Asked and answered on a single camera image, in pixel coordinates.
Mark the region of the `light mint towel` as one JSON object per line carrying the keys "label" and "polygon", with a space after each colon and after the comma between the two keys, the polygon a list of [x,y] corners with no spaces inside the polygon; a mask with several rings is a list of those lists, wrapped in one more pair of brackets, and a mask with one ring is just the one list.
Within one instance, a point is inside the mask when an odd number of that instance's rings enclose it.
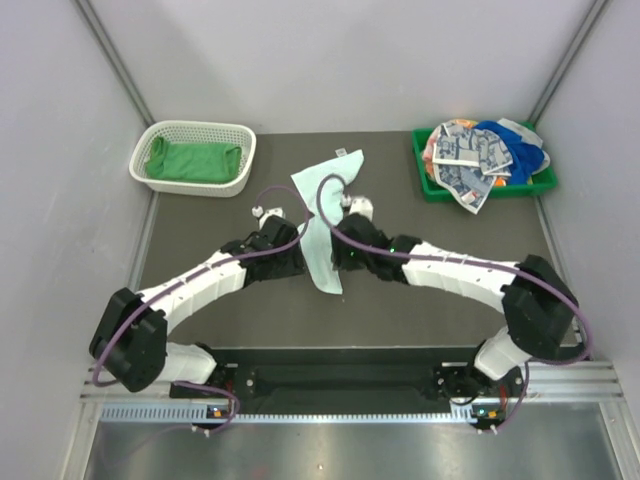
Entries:
{"label": "light mint towel", "polygon": [[318,212],[318,188],[321,181],[330,174],[338,175],[344,180],[327,181],[321,192],[321,206],[325,217],[331,224],[337,225],[344,216],[341,197],[345,186],[355,180],[363,163],[363,151],[355,150],[291,175],[307,209],[313,214],[300,242],[301,251],[315,287],[326,294],[341,295],[343,288],[338,272],[333,269],[331,231]]}

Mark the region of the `green microfiber towel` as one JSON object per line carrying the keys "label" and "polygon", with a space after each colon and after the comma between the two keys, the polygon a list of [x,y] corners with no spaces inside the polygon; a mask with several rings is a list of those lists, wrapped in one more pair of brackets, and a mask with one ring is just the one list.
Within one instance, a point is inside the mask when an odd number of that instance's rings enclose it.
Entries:
{"label": "green microfiber towel", "polygon": [[145,171],[154,180],[225,184],[238,176],[241,158],[241,147],[231,143],[175,143],[157,137]]}

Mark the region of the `white perforated plastic basket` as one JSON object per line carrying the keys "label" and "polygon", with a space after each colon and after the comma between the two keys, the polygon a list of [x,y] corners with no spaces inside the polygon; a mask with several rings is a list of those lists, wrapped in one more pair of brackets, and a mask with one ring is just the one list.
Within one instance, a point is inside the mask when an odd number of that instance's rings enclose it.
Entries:
{"label": "white perforated plastic basket", "polygon": [[244,189],[256,146],[246,126],[161,121],[140,137],[129,173],[160,193],[230,198]]}

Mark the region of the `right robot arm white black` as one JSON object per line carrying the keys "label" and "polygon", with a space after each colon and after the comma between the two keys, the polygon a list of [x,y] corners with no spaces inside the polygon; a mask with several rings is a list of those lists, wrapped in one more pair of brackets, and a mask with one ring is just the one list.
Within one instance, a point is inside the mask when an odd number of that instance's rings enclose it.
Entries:
{"label": "right robot arm white black", "polygon": [[561,344],[579,307],[553,266],[529,255],[493,262],[440,249],[408,235],[387,236],[362,214],[349,214],[331,230],[332,261],[339,271],[365,269],[382,281],[439,289],[503,314],[505,325],[484,340],[450,387],[454,395],[487,396],[529,360],[566,364]]}

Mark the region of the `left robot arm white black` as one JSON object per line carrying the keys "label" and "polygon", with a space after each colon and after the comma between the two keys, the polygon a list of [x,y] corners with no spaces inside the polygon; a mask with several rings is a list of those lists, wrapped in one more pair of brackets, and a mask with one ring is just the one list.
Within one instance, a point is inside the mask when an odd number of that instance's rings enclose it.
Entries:
{"label": "left robot arm white black", "polygon": [[259,229],[232,240],[194,268],[155,287],[116,291],[89,344],[98,369],[129,392],[160,381],[189,383],[205,396],[226,387],[227,374],[204,345],[176,344],[169,334],[183,321],[222,297],[255,282],[305,273],[300,247],[304,225],[275,214]]}

